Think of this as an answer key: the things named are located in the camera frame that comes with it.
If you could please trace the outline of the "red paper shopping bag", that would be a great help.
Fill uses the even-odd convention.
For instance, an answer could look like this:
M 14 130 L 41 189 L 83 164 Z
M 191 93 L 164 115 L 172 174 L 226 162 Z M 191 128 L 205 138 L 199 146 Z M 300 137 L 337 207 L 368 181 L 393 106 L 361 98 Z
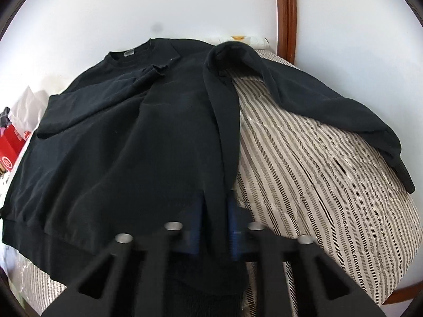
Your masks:
M 0 158 L 2 167 L 11 172 L 19 157 L 25 142 L 29 139 L 31 132 L 25 131 L 21 136 L 13 124 L 10 124 L 0 138 Z

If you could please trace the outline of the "white Miniso plastic bag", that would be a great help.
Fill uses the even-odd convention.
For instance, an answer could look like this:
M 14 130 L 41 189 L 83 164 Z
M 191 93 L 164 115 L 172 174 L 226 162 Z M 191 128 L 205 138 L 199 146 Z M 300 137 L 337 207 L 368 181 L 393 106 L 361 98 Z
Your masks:
M 47 108 L 49 95 L 45 90 L 33 93 L 30 87 L 24 90 L 9 112 L 9 119 L 23 139 L 36 130 Z

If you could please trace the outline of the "plaid grey cloth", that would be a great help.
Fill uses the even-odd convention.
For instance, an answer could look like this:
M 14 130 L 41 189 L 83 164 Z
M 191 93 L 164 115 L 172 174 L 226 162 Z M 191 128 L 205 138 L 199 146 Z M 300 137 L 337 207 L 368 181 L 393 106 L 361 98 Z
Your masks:
M 4 110 L 0 113 L 0 127 L 7 128 L 11 124 L 9 119 L 10 108 L 5 107 Z

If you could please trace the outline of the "white patterned bed sheet edge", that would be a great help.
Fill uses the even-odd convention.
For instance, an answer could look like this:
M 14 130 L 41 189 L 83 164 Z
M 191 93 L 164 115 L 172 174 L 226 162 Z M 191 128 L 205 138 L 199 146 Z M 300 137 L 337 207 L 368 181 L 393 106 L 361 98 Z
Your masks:
M 270 48 L 266 38 L 259 36 L 216 36 L 205 38 L 204 41 L 215 46 L 228 41 L 237 41 L 249 45 L 253 49 L 265 50 Z

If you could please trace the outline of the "brown wooden door frame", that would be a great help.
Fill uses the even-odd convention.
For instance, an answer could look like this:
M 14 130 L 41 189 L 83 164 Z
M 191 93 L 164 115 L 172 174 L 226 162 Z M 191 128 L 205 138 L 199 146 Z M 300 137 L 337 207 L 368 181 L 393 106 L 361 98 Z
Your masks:
M 289 63 L 295 63 L 297 44 L 297 0 L 276 0 L 278 42 L 277 54 Z

